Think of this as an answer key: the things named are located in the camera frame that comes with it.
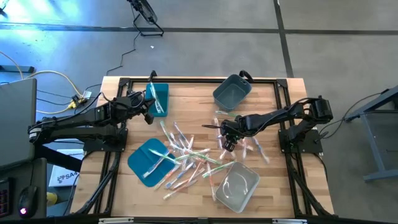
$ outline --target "wooden tabletop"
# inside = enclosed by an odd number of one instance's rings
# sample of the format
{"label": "wooden tabletop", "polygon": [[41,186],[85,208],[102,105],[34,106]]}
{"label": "wooden tabletop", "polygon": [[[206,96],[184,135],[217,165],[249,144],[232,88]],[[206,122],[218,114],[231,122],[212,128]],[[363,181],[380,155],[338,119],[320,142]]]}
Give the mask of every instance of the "wooden tabletop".
{"label": "wooden tabletop", "polygon": [[[104,77],[101,91],[111,98],[116,96],[120,77]],[[291,102],[307,96],[303,79],[288,78]],[[219,83],[169,83],[169,115],[164,118],[169,131],[175,133],[172,126],[176,121],[186,136],[195,135],[193,149],[211,148],[210,157],[218,158],[220,150],[217,148],[214,129],[201,127],[211,124],[218,107],[214,104],[213,91]],[[146,83],[135,83],[133,90],[144,90]],[[105,103],[100,98],[98,104]],[[252,90],[244,101],[233,111],[234,113],[264,114],[276,110],[274,87],[270,84],[252,84]],[[127,165],[128,157],[150,138],[161,140],[169,145],[160,127],[161,118],[155,118],[152,125],[144,121],[142,115],[127,122],[129,129],[126,150],[122,153],[119,167],[116,191],[114,196],[112,216],[114,217],[236,217],[236,218],[287,218],[293,217],[292,198],[287,177],[286,161],[280,153],[277,130],[279,125],[267,127],[256,137],[270,158],[270,164],[265,164],[259,154],[248,151],[244,164],[260,175],[260,183],[254,191],[246,208],[242,213],[235,213],[221,202],[214,202],[208,179],[200,178],[198,182],[174,195],[168,200],[163,196],[169,193],[162,186],[159,190],[148,188]],[[236,147],[236,155],[241,160],[242,150]],[[103,152],[94,152],[83,161],[80,178],[73,198],[71,212],[81,208],[94,192],[100,179],[103,163]],[[227,155],[223,163],[231,160]],[[330,213],[333,213],[328,184],[323,166],[312,154],[302,154],[303,166],[308,188],[317,200]],[[190,177],[192,170],[185,174],[182,180]],[[213,176],[215,185],[223,180],[227,170]],[[300,208],[304,211],[301,190],[296,184]],[[102,206],[106,204],[108,188],[105,189]]]}

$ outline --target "black metal frame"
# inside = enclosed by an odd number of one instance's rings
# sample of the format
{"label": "black metal frame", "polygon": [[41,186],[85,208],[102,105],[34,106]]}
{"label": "black metal frame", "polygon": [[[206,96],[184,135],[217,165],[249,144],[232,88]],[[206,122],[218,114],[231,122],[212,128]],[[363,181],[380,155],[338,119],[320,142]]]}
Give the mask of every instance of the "black metal frame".
{"label": "black metal frame", "polygon": [[[153,75],[151,75],[151,80],[154,83],[221,83],[225,80],[225,78],[153,78]],[[132,86],[134,83],[145,83],[148,82],[149,79],[147,78],[121,78],[119,81],[119,86],[118,86],[118,96],[121,96],[123,93],[123,88],[127,85],[127,90],[132,90]],[[287,80],[286,79],[254,79],[253,81],[249,81],[250,83],[266,83],[266,84],[271,84],[274,86],[274,93],[275,93],[275,98],[276,98],[276,103],[277,103],[277,109],[282,108],[282,100],[280,97],[279,90],[280,88],[283,89],[284,92],[284,98],[286,105],[290,105],[290,95],[289,95],[289,89],[287,86]],[[285,123],[280,123],[280,128],[286,129]],[[292,163],[292,154],[296,155],[296,161],[297,161],[297,167],[298,170],[295,170],[293,167]],[[109,159],[111,157],[111,152],[105,152],[105,157],[104,157],[104,163],[101,171],[101,177],[100,177],[100,182],[101,180],[107,178],[105,175],[106,171],[108,170],[109,166]],[[305,182],[305,175],[304,175],[304,169],[303,169],[303,164],[302,164],[302,158],[300,152],[296,153],[285,153],[285,159],[286,159],[286,165],[287,165],[287,173],[288,173],[288,178],[289,178],[289,184],[290,184],[290,193],[292,196],[292,204],[293,204],[293,210],[294,210],[294,215],[295,219],[303,219],[307,220],[308,223],[363,223],[363,224],[371,224],[371,223],[381,223],[381,222],[372,222],[372,221],[366,221],[366,220],[353,220],[353,219],[347,219],[347,218],[338,218],[335,215],[330,215],[328,212],[323,210],[322,206],[316,201],[315,197],[312,195],[311,191],[307,188],[306,182]],[[120,161],[120,157],[116,156],[115,161],[118,160]],[[114,191],[115,191],[115,186],[116,186],[116,179],[118,176],[118,167],[119,164],[116,166],[116,172],[112,176],[111,180],[111,185],[109,188],[109,194],[108,194],[108,199],[107,199],[107,205],[105,208],[105,211],[103,213],[100,213],[100,207],[101,207],[101,201],[102,201],[102,192],[96,192],[98,193],[99,197],[96,201],[95,204],[95,209],[94,209],[94,214],[91,215],[70,215],[67,217],[54,217],[51,218],[51,220],[48,219],[42,219],[42,220],[32,220],[32,223],[70,223],[71,221],[78,220],[81,223],[94,223],[93,221],[93,216],[97,216],[98,218],[109,218],[111,216],[111,211],[112,211],[112,206],[113,206],[113,198],[114,198]],[[299,186],[303,190],[303,198],[304,198],[304,204],[305,204],[305,214],[303,214],[300,210],[299,207],[299,200],[297,197],[297,190],[295,187],[295,182],[298,180]],[[319,205],[319,209],[315,209],[318,212],[318,215],[312,215],[312,207],[314,205]],[[197,223],[242,223],[242,222],[251,222],[251,223],[280,223],[281,220],[283,219],[271,219],[271,218],[192,218],[192,217],[133,217],[131,218],[134,220],[134,222],[142,222],[142,223],[175,223],[178,221],[186,220],[190,222],[197,222]]]}

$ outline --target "computer monitor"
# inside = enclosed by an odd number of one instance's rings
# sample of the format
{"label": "computer monitor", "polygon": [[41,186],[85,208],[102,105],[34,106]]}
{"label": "computer monitor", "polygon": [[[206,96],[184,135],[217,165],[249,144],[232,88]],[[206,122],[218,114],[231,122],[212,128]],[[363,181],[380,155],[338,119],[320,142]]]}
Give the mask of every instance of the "computer monitor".
{"label": "computer monitor", "polygon": [[0,170],[34,158],[27,128],[36,116],[35,78],[0,85]]}

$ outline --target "computer mouse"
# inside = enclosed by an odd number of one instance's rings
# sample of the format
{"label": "computer mouse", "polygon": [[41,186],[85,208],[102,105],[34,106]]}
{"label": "computer mouse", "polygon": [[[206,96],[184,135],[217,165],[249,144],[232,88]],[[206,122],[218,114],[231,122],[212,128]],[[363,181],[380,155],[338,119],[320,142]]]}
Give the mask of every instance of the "computer mouse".
{"label": "computer mouse", "polygon": [[32,217],[37,210],[37,187],[28,186],[21,191],[18,200],[18,212],[21,218]]}

